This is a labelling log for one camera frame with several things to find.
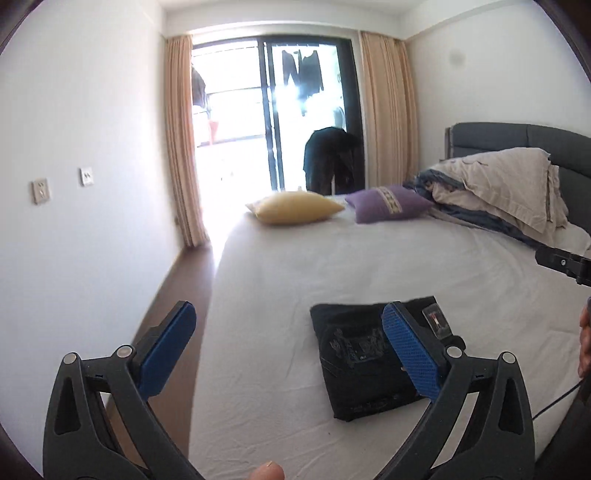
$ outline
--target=white bed sheet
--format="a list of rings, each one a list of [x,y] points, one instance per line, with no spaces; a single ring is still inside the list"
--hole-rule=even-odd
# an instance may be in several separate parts
[[[244,480],[271,459],[288,479],[373,479],[428,401],[335,420],[309,309],[428,295],[468,354],[516,354],[533,413],[578,382],[579,314],[589,291],[539,267],[529,247],[433,218],[356,225],[346,209],[327,222],[272,228],[245,215],[226,244],[207,317],[193,465],[208,480]],[[439,461],[453,454],[474,401]],[[537,455],[570,401],[534,423]]]

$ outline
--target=finger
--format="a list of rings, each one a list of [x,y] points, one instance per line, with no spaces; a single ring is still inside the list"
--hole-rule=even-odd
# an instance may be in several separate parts
[[[579,377],[585,377],[591,370],[591,354],[581,353],[579,357]]]
[[[579,342],[581,343],[581,353],[591,353],[591,327],[581,330]]]
[[[285,480],[285,473],[280,465],[268,462],[251,473],[248,480]]]
[[[589,303],[591,303],[591,297],[587,300],[587,305],[581,312],[581,318],[579,320],[579,325],[581,328],[585,328],[589,326]]]

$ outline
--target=outlet cover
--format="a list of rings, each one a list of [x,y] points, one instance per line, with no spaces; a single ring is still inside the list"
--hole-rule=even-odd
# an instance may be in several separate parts
[[[95,177],[92,174],[92,168],[85,167],[80,169],[80,182],[83,187],[94,185]]]
[[[33,188],[33,201],[36,205],[40,205],[51,200],[49,192],[49,183],[47,179],[37,179],[31,182]]]

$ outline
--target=gray headboard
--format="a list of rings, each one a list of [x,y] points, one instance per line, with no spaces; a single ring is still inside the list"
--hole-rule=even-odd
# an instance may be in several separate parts
[[[546,150],[560,167],[560,191],[569,221],[591,234],[591,138],[527,124],[470,122],[446,129],[446,158],[514,147]]]

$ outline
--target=black cable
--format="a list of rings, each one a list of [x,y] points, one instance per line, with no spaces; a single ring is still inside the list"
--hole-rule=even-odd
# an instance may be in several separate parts
[[[573,388],[571,388],[568,392],[566,392],[560,398],[554,400],[547,407],[542,408],[537,414],[534,415],[534,418],[532,418],[531,421],[534,421],[536,418],[538,418],[540,415],[542,415],[545,411],[547,411],[547,410],[551,409],[552,407],[554,407],[554,405],[556,405],[559,401],[564,400],[566,397],[568,397],[572,392],[574,392],[577,388],[579,388],[581,385],[583,385],[583,381],[584,380],[581,380],[579,383],[577,383]]]

